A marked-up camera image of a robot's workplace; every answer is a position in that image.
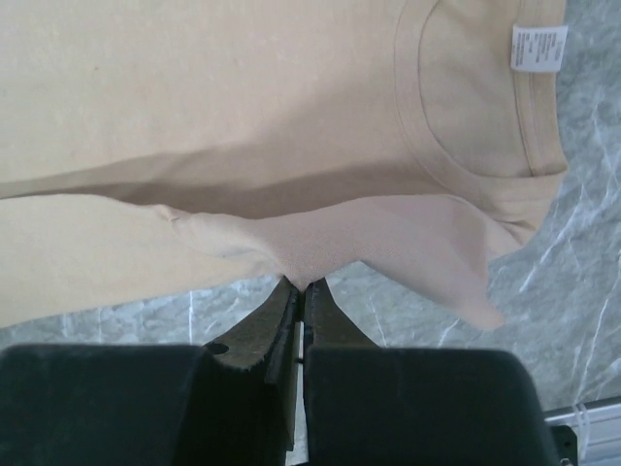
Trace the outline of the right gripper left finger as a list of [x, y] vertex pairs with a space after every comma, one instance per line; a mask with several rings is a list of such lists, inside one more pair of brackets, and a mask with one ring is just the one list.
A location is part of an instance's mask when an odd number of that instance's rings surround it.
[[203, 346], [1, 353], [5, 465], [281, 465], [294, 446], [298, 290]]

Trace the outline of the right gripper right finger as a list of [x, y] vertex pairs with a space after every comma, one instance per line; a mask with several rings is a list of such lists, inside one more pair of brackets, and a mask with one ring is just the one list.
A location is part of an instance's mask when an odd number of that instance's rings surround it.
[[553, 465], [534, 383], [511, 353], [382, 348], [325, 281], [305, 294], [312, 465]]

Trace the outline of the beige t shirt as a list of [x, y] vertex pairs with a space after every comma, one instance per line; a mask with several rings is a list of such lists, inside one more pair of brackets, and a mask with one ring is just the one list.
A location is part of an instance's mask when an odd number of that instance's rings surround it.
[[562, 1], [5, 1], [1, 322], [362, 262], [482, 329], [568, 166]]

